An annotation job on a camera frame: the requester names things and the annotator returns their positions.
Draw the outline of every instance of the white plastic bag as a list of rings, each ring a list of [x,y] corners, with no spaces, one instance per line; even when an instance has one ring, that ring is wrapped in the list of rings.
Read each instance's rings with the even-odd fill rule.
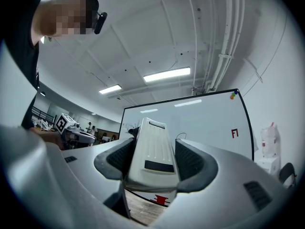
[[[263,155],[266,158],[271,158],[276,155],[276,134],[275,125],[272,122],[271,126],[261,130]]]

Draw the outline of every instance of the floor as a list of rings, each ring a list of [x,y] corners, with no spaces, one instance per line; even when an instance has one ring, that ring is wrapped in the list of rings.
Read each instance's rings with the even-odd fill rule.
[[[154,222],[166,210],[166,207],[148,202],[127,190],[125,194],[131,217],[145,225]]]

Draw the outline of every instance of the railing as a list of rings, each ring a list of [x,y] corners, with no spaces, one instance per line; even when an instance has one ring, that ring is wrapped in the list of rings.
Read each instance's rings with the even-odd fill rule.
[[[53,116],[39,110],[38,108],[34,107],[32,108],[32,115],[35,116],[38,119],[42,119],[44,121],[47,121],[49,124],[54,124],[53,123]]]

